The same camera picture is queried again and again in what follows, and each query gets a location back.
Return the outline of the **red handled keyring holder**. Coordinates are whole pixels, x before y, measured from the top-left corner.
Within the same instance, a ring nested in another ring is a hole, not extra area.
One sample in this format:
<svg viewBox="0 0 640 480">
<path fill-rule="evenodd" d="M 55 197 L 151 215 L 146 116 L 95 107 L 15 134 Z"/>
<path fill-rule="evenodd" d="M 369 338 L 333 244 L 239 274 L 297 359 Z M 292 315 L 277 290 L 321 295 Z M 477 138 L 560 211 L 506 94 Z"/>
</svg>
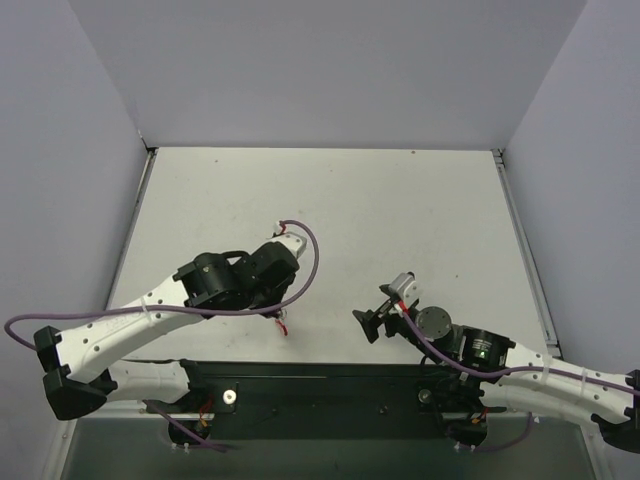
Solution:
<svg viewBox="0 0 640 480">
<path fill-rule="evenodd" d="M 276 311 L 273 319 L 282 335 L 287 337 L 289 335 L 289 329 L 286 325 L 286 311 L 284 309 Z"/>
</svg>

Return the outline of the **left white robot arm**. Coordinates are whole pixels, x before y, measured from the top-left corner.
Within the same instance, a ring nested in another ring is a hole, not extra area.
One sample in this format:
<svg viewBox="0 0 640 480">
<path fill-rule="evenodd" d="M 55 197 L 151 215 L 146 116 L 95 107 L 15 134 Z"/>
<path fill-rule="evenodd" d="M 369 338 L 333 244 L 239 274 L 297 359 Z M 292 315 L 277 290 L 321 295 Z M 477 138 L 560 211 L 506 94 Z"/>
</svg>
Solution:
<svg viewBox="0 0 640 480">
<path fill-rule="evenodd" d="M 38 330 L 34 344 L 55 417 L 78 419 L 120 400 L 157 399 L 187 412 L 199 408 L 205 387 L 179 362 L 140 363 L 126 355 L 216 310 L 270 316 L 293 283 L 306 246 L 304 238 L 283 234 L 253 253 L 202 253 L 124 313 L 68 330 Z"/>
</svg>

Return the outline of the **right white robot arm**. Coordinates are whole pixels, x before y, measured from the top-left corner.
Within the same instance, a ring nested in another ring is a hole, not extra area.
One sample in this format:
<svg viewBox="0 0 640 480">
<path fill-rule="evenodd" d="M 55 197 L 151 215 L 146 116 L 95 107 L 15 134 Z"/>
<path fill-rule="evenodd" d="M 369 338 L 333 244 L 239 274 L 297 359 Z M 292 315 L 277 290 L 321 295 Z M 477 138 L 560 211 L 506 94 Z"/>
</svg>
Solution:
<svg viewBox="0 0 640 480">
<path fill-rule="evenodd" d="M 480 409 L 541 414 L 597 432 L 622 451 L 639 451 L 639 373 L 577 366 L 508 337 L 458 325 L 436 306 L 419 305 L 415 278 L 402 274 L 380 288 L 385 301 L 353 313 L 367 340 L 399 335 L 433 363 L 454 372 L 459 391 Z"/>
</svg>

